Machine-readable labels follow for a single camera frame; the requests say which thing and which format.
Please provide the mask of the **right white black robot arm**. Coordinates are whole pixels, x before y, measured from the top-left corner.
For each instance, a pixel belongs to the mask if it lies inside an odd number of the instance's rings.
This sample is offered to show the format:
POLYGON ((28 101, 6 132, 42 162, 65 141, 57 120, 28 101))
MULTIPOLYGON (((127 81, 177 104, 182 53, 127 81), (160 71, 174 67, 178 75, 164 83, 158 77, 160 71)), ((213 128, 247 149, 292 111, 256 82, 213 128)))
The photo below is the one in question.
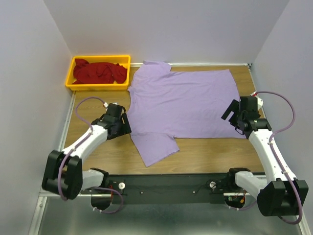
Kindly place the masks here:
POLYGON ((263 166, 266 179, 261 180, 246 168, 231 168, 224 180, 226 189, 241 188, 255 198, 263 216, 297 216, 302 219, 302 206, 309 187, 290 170, 275 142, 269 121, 261 118, 263 101, 253 93, 232 100, 222 115, 223 120, 250 141, 263 166))

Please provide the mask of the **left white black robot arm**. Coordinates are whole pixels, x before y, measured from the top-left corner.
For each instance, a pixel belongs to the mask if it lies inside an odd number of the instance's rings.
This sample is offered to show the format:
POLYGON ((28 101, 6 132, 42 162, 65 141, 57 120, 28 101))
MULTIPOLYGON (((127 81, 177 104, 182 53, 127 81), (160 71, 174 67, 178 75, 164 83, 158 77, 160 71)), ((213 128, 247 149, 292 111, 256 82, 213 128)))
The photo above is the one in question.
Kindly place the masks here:
POLYGON ((73 200, 89 188, 105 188, 108 172, 97 168, 83 171, 83 163, 90 154, 108 140, 131 133, 123 106, 105 104, 106 112, 89 123, 88 130, 72 145, 61 151, 53 150, 47 158, 42 189, 73 200))

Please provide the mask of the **lavender t shirt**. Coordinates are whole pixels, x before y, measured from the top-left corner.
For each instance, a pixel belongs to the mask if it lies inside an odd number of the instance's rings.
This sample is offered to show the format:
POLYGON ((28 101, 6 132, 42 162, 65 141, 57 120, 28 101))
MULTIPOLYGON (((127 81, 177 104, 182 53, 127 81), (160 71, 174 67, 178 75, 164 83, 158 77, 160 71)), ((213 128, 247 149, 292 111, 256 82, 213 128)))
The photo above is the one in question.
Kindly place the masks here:
POLYGON ((236 138, 222 115, 239 93, 229 70, 174 72, 144 61, 129 86, 131 138, 151 166, 179 151, 176 139, 236 138))

